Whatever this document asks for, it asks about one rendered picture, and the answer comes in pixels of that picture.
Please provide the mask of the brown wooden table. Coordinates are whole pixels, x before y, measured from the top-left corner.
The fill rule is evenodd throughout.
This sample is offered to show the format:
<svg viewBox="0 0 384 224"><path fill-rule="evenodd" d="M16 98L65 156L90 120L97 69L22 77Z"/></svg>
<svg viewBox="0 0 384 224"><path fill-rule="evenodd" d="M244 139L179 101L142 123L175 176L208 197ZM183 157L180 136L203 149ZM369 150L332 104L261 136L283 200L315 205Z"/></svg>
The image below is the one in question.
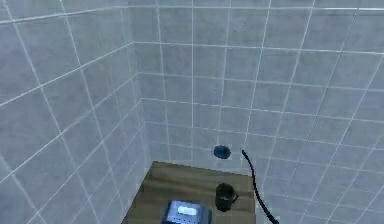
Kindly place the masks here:
<svg viewBox="0 0 384 224"><path fill-rule="evenodd" d="M246 175L154 161L122 224L161 224L172 200L210 208L212 224L256 224L251 181ZM230 184L239 195L228 212L215 206L216 186L221 183Z"/></svg>

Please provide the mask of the black mug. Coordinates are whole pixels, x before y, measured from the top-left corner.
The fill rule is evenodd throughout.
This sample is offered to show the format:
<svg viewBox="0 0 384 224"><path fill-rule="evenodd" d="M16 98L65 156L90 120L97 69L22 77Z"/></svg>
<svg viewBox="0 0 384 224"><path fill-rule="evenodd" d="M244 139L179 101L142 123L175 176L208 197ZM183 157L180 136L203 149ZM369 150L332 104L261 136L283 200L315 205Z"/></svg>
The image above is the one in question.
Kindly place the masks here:
<svg viewBox="0 0 384 224"><path fill-rule="evenodd" d="M239 195L232 185L227 183L220 183L216 186L215 191L215 206L221 212L227 212L231 209L232 204L235 203Z"/></svg>

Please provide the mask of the silver toaster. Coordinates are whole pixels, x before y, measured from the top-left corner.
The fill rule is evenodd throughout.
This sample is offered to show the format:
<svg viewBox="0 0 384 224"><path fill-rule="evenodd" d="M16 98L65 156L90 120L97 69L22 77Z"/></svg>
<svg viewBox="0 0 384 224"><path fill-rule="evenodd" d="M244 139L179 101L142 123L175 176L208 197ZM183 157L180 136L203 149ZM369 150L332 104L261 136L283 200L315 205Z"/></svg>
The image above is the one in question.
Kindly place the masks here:
<svg viewBox="0 0 384 224"><path fill-rule="evenodd" d="M212 211L203 205L173 200L168 203L161 224L211 224Z"/></svg>

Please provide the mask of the dark blue round wall socket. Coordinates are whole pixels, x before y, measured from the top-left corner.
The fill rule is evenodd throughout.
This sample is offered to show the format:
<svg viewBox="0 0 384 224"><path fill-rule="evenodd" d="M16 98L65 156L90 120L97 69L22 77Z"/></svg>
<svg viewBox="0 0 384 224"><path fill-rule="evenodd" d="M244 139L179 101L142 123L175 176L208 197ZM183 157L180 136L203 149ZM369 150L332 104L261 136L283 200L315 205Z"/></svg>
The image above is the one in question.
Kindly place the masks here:
<svg viewBox="0 0 384 224"><path fill-rule="evenodd" d="M217 145L214 147L214 155L219 159L228 159L231 155L231 150L227 146Z"/></svg>

